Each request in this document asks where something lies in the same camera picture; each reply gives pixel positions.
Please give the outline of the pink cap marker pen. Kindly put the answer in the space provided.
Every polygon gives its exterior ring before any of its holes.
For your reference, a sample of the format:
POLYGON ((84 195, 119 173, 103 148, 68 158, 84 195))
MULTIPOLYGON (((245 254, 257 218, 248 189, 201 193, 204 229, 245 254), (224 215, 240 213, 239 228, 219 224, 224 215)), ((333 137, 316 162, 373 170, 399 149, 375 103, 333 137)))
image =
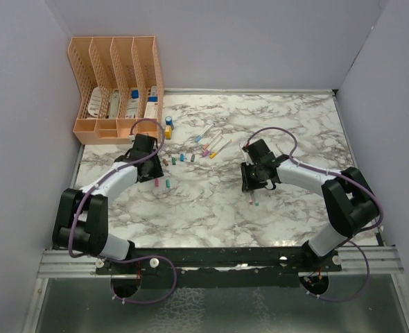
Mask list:
POLYGON ((253 191, 249 191, 250 205, 253 205, 255 202, 253 191))

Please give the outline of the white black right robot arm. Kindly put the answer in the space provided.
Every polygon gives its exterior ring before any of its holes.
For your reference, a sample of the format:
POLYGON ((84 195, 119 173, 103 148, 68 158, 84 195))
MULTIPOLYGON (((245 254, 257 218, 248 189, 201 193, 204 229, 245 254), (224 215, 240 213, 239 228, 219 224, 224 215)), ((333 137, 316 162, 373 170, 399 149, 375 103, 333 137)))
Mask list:
POLYGON ((344 171, 323 170, 293 157, 276 156, 260 139, 241 148, 242 191, 273 190, 293 185, 321 196, 329 222, 302 246, 302 266, 317 271, 326 256, 358 234, 380 215, 379 206, 362 173, 355 167, 344 171))

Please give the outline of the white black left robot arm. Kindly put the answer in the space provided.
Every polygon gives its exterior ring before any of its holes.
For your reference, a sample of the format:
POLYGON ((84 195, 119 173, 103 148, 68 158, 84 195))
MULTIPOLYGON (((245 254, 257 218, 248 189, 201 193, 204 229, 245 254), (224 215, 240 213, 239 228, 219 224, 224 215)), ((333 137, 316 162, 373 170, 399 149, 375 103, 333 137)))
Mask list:
POLYGON ((162 143, 142 134, 131 138, 132 147, 114 160, 106 174, 80 189, 63 191, 52 234, 53 245, 68 249, 72 257, 111 259, 122 274, 135 267, 134 243, 109 233, 109 204, 138 182, 164 175, 157 154, 162 143))

